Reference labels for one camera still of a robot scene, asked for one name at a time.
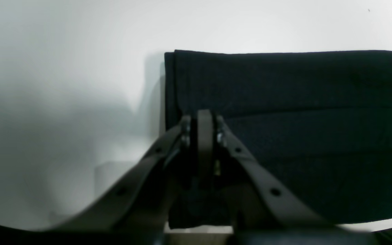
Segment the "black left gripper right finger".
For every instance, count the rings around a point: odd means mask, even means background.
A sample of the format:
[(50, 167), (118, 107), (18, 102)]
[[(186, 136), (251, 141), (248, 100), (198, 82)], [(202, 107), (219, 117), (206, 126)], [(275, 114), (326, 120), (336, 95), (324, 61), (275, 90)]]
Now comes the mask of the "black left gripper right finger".
[(197, 113), (197, 160), (201, 188), (213, 186), (219, 163), (219, 192), (234, 231), (337, 228), (261, 166), (224, 118), (210, 110)]

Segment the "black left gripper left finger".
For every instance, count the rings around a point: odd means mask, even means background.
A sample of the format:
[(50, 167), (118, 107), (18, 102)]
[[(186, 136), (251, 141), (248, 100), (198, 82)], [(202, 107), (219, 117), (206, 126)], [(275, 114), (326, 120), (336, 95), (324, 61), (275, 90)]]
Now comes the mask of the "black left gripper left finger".
[(176, 199), (198, 188), (198, 119), (183, 116), (87, 209), (49, 229), (59, 239), (159, 239)]

